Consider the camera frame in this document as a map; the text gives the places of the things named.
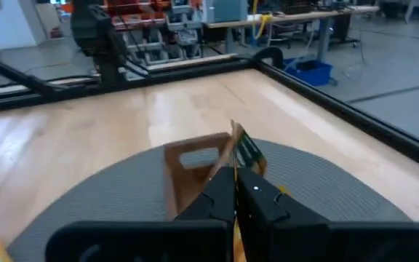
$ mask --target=pillar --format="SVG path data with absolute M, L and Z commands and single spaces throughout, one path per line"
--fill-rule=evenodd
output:
M 35 47 L 46 38 L 34 0 L 0 0 L 0 49 Z

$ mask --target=blue bin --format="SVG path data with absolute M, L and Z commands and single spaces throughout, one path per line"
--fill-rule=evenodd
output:
M 284 60 L 284 64 L 287 66 L 295 58 L 290 58 Z M 301 79 L 314 87 L 325 85 L 329 83 L 331 77 L 332 65 L 319 62 L 317 60 L 312 60 L 309 62 L 310 68 L 308 70 L 302 71 L 297 69 L 297 65 L 286 68 L 284 72 L 290 76 L 294 76 L 298 79 Z

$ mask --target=gray circular mat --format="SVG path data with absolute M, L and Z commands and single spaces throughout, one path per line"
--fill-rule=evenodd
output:
M 254 140 L 268 160 L 266 179 L 333 221 L 409 221 L 397 207 L 352 175 L 310 153 Z M 190 161 L 207 160 L 204 152 Z M 14 261 L 44 260 L 47 240 L 75 221 L 160 221 L 166 217 L 163 147 L 114 164 L 51 204 L 8 247 Z

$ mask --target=black metal frame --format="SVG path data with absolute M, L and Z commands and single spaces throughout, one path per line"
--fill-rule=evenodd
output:
M 272 65 L 268 65 L 260 60 L 240 57 L 226 57 L 219 60 L 152 70 L 148 78 L 110 86 L 102 85 L 99 79 L 89 79 L 65 84 L 64 88 L 56 89 L 54 93 L 50 94 L 31 90 L 6 92 L 0 94 L 0 110 L 54 103 L 90 95 L 102 95 L 109 92 L 147 87 L 155 84 L 164 84 L 249 68 L 259 70 L 266 76 L 283 84 L 286 88 L 290 88 L 313 103 L 328 110 L 330 113 L 419 163 L 419 139 L 353 108 L 299 79 L 286 75 L 283 71 L 280 71 Z

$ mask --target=table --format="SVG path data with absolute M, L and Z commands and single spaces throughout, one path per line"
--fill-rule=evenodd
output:
M 165 143 L 229 131 L 231 119 L 253 138 L 333 162 L 419 221 L 419 164 L 246 70 L 0 112 L 0 238 L 11 243 L 96 172 Z
M 329 37 L 330 30 L 332 26 L 332 19 L 334 16 L 345 15 L 345 14 L 361 14 L 367 12 L 376 12 L 379 10 L 379 7 L 365 7 L 365 6 L 352 6 L 350 9 L 345 9 L 341 12 L 331 11 L 331 12 L 310 12 L 305 14 L 297 15 L 283 15 L 273 17 L 271 23 L 280 23 L 280 22 L 299 22 L 299 21 L 308 21 L 308 20 L 321 20 L 321 25 L 319 27 L 319 44 L 318 51 L 316 54 L 316 59 L 319 61 L 324 61 L 324 55 L 327 52 L 329 46 Z M 226 29 L 226 43 L 225 51 L 226 53 L 234 52 L 234 38 L 232 36 L 232 28 L 240 28 L 252 25 L 253 19 L 251 16 L 245 21 L 235 21 L 235 22 L 223 22 L 223 23 L 205 23 L 204 25 L 207 28 L 227 28 Z M 255 24 L 260 24 L 261 21 L 257 19 Z

